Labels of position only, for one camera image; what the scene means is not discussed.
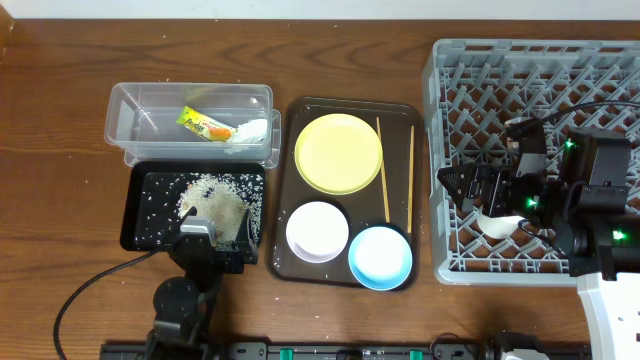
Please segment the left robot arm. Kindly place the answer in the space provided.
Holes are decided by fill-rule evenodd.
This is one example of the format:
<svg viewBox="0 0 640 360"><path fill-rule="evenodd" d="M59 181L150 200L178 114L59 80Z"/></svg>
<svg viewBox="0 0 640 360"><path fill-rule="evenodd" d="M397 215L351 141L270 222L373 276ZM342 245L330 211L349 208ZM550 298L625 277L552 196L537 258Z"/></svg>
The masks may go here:
<svg viewBox="0 0 640 360"><path fill-rule="evenodd" d="M251 239L250 212L237 229L237 249L221 250L214 221L190 208L179 228L169 236L166 252L182 276L162 282L153 297L156 312L145 345L146 359L226 359L227 349L209 336L209 328L226 274L241 274L257 262Z"/></svg>

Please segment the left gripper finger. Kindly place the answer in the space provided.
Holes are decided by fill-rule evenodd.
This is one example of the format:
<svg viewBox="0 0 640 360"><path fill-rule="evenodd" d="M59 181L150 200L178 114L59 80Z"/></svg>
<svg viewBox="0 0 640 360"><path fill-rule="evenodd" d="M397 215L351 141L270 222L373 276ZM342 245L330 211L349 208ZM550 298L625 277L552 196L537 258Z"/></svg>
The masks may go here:
<svg viewBox="0 0 640 360"><path fill-rule="evenodd" d="M241 253L256 253L257 246L253 237L251 227L251 212L246 210L242 218L241 225L238 229L235 244Z"/></svg>
<svg viewBox="0 0 640 360"><path fill-rule="evenodd" d="M195 233L199 226L199 218L197 217L197 208L190 207L180 220L179 230L181 233Z"/></svg>

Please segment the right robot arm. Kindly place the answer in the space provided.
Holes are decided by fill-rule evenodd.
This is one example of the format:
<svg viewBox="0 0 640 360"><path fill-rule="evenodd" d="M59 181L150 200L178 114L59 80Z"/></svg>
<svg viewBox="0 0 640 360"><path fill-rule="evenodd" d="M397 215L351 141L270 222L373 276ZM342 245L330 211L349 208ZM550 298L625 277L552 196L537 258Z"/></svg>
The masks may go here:
<svg viewBox="0 0 640 360"><path fill-rule="evenodd" d="M489 218L517 216L521 227L554 231L546 242L568 259L595 359L639 356L639 218L626 211L630 158L622 134L573 128L557 179L473 163L437 173L462 210L479 202Z"/></svg>

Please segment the green orange snack wrapper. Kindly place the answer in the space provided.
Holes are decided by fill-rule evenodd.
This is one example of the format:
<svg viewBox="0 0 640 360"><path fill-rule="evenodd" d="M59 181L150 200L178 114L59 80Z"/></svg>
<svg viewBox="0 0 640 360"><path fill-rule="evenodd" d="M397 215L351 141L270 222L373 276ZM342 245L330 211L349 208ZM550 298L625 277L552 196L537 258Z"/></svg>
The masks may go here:
<svg viewBox="0 0 640 360"><path fill-rule="evenodd" d="M226 142L236 132L236 129L204 115L191 107L185 106L176 123L189 129L197 136L207 141Z"/></svg>

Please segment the white tissue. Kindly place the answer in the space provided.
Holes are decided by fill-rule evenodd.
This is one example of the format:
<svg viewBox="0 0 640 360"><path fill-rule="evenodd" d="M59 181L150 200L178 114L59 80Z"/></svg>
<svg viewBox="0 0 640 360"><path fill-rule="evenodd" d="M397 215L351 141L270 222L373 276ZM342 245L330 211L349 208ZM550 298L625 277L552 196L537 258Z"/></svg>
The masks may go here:
<svg viewBox="0 0 640 360"><path fill-rule="evenodd" d="M262 142L267 135L268 121L266 119L253 119L239 125L232 134L228 143L232 144L256 144Z"/></svg>

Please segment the white cup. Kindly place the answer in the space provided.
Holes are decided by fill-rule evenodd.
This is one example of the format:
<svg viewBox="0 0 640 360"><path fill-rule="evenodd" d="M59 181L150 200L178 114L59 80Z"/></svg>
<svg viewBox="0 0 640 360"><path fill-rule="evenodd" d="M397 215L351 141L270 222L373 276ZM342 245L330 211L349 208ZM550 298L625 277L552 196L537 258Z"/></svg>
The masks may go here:
<svg viewBox="0 0 640 360"><path fill-rule="evenodd" d="M491 218L480 214L477 219L477 224L484 235L494 239L505 239L519 228L518 223L521 220L523 220L521 216Z"/></svg>

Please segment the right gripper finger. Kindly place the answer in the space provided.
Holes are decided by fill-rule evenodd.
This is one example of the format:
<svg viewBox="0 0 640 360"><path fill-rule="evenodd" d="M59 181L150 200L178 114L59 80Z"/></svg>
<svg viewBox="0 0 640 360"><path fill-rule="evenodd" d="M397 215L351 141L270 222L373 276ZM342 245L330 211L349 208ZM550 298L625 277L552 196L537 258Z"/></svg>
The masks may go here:
<svg viewBox="0 0 640 360"><path fill-rule="evenodd" d="M475 208L474 202L481 197L482 192L482 186L479 182L472 182L470 185L446 185L445 188L456 207L465 213L469 213Z"/></svg>
<svg viewBox="0 0 640 360"><path fill-rule="evenodd" d="M458 165L439 169L437 178L443 186L466 188L475 178L476 172L476 165Z"/></svg>

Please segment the yellow round plate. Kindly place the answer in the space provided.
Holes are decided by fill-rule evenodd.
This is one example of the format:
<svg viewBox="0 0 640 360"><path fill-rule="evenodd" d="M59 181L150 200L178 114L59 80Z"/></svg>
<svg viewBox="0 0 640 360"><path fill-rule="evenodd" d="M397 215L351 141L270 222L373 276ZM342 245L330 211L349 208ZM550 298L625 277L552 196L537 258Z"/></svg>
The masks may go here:
<svg viewBox="0 0 640 360"><path fill-rule="evenodd" d="M376 130L354 115L333 113L306 125L294 146L294 162L303 180L330 195L365 188L381 170L383 148Z"/></svg>

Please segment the light blue bowl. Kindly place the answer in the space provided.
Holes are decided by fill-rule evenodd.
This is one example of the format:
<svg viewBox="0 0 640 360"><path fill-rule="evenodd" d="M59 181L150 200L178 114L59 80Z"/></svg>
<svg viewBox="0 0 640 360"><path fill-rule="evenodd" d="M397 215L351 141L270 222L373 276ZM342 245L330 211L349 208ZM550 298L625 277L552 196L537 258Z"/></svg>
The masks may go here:
<svg viewBox="0 0 640 360"><path fill-rule="evenodd" d="M348 265L362 286L390 291L409 278L413 253L400 232L387 226L373 226L358 233L351 242Z"/></svg>

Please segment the pink white bowl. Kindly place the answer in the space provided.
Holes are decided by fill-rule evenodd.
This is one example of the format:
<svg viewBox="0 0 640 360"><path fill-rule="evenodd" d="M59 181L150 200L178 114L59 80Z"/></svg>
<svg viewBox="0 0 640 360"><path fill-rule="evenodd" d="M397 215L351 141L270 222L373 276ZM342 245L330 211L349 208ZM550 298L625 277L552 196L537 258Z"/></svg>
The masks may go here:
<svg viewBox="0 0 640 360"><path fill-rule="evenodd" d="M322 201L298 207L286 224L290 250L308 263L325 263L336 258L349 239L346 216L336 206Z"/></svg>

